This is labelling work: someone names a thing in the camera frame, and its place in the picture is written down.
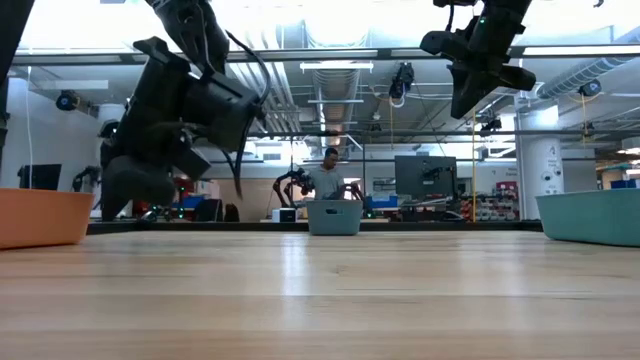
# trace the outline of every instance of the teal bin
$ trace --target teal bin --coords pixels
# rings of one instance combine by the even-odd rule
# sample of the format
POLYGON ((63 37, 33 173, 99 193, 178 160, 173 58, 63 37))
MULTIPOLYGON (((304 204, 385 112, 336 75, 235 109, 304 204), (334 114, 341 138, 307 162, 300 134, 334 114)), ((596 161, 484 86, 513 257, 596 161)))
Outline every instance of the teal bin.
POLYGON ((640 189, 538 196, 551 239, 640 247, 640 189))
POLYGON ((362 201, 309 201, 307 213, 311 235, 356 235, 360 231, 362 201))

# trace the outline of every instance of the table surface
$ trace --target table surface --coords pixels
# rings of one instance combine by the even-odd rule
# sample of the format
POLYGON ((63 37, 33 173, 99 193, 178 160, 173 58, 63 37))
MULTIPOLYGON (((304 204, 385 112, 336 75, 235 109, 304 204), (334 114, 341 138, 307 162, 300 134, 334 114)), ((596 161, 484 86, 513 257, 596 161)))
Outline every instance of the table surface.
MULTIPOLYGON (((261 223, 272 223, 271 219, 260 219, 261 223)), ((309 219, 298 219, 297 223, 306 224, 309 222, 309 219)), ((369 224, 385 224, 391 222, 389 219, 360 219, 361 223, 369 223, 369 224)))
POLYGON ((0 253, 0 359, 640 359, 640 251, 138 232, 0 253))

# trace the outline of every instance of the plastic bin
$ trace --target plastic bin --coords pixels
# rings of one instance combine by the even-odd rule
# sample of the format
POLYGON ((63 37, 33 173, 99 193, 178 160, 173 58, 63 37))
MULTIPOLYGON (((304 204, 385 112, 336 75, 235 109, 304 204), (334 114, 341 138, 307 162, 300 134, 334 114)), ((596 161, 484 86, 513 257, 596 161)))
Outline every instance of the plastic bin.
POLYGON ((84 239, 93 194, 0 189, 0 250, 71 245, 84 239))
POLYGON ((640 189, 538 196, 551 239, 640 247, 640 189))
POLYGON ((311 235, 356 235, 360 231, 362 201, 309 201, 307 211, 311 235))

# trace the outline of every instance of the man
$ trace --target man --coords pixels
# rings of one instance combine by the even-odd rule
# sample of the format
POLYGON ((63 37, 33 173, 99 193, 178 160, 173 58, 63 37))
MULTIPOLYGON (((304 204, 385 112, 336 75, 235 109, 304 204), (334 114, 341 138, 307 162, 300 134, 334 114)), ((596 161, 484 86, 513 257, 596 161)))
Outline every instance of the man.
POLYGON ((322 165, 309 173, 311 183, 315 186, 316 200, 328 198, 335 200, 333 197, 340 191, 340 186, 344 185, 344 179, 336 171, 337 163, 338 151, 334 148, 328 148, 324 153, 322 165))

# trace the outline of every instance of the black robotic arm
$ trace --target black robotic arm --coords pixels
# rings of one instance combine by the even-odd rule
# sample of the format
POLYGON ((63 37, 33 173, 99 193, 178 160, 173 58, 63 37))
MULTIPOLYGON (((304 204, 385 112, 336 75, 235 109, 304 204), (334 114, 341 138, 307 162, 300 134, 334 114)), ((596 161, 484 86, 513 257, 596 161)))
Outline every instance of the black robotic arm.
POLYGON ((286 174, 278 177, 276 181, 273 183, 273 191, 278 196, 278 200, 280 200, 280 205, 286 209, 296 209, 296 204, 293 201, 293 186, 299 186, 301 188, 301 193, 303 196, 309 194, 313 189, 313 183, 311 178, 305 174, 303 168, 299 168, 296 171, 289 171, 286 174), (284 193, 287 196, 287 201, 282 196, 282 182, 286 179, 291 179, 291 181, 285 185, 284 193))
POLYGON ((102 218, 111 221, 130 200, 168 205, 175 188, 173 166, 192 180, 210 167, 193 148, 204 137, 225 154, 241 195, 240 161, 249 128, 262 119, 262 104, 271 87, 267 74, 262 96, 224 76, 229 40, 205 0, 147 0, 169 36, 202 70, 196 78, 189 62, 171 53, 159 38, 137 41, 149 56, 129 106, 109 143, 101 148, 104 168, 102 218), (229 156, 236 152, 235 165, 229 156))
POLYGON ((340 188, 338 188, 338 191, 327 196, 326 200, 342 200, 344 199, 344 194, 347 191, 350 192, 356 200, 362 201, 362 209, 364 210, 364 215, 366 217, 371 217, 371 215, 373 214, 373 210, 369 206, 367 199, 362 194, 362 191, 360 191, 360 187, 358 186, 358 184, 351 183, 341 185, 340 188))
POLYGON ((466 29, 449 32, 454 6, 473 6, 478 0, 433 0, 438 7, 451 6, 446 31, 431 31, 420 48, 451 60, 453 76, 451 116, 460 119, 499 86, 530 91, 536 76, 525 69, 504 65, 511 58, 509 47, 525 27, 522 20, 532 0, 482 0, 482 14, 475 16, 466 29))

